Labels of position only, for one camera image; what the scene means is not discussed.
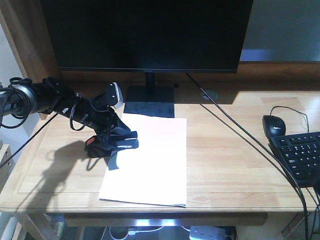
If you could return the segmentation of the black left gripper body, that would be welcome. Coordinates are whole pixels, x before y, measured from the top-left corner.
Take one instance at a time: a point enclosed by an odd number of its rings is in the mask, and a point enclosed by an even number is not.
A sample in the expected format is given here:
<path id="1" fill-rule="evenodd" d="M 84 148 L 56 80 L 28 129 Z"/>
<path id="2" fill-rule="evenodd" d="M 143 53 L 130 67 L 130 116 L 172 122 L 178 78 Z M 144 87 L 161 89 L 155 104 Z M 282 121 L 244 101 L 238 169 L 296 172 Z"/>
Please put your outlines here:
<path id="1" fill-rule="evenodd" d="M 123 126 L 111 107 L 105 111 L 97 111 L 90 100 L 76 94 L 56 95 L 56 112 L 69 119 L 70 128 L 74 131 L 89 127 L 97 134 L 107 134 Z"/>

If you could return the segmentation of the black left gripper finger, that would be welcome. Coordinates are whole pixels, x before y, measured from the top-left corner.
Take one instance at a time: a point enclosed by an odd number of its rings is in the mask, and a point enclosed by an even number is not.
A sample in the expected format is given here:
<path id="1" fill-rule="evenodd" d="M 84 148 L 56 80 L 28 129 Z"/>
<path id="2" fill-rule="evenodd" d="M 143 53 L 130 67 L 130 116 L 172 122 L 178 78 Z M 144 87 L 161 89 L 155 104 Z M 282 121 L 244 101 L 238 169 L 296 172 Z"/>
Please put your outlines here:
<path id="1" fill-rule="evenodd" d="M 118 117 L 111 125 L 111 139 L 112 140 L 133 140 L 137 139 L 138 134 L 136 131 L 126 126 Z"/>
<path id="2" fill-rule="evenodd" d="M 93 145 L 93 157 L 110 157 L 117 152 L 116 140 L 111 139 L 111 134 L 97 133 Z"/>

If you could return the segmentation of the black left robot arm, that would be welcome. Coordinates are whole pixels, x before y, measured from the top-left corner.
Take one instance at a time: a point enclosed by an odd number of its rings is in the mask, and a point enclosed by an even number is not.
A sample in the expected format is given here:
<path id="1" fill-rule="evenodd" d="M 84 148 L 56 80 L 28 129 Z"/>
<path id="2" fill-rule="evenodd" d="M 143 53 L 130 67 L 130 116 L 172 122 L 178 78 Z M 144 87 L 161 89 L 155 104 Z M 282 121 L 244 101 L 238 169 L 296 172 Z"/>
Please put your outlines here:
<path id="1" fill-rule="evenodd" d="M 75 128 L 74 122 L 81 124 L 79 131 L 85 127 L 93 129 L 95 135 L 85 142 L 84 147 L 90 158 L 109 157 L 139 146 L 137 132 L 131 131 L 115 113 L 115 109 L 123 105 L 121 89 L 115 82 L 93 99 L 82 97 L 53 77 L 39 83 L 14 77 L 0 92 L 1 117 L 12 115 L 25 122 L 31 114 L 55 112 L 69 119 L 71 129 Z"/>

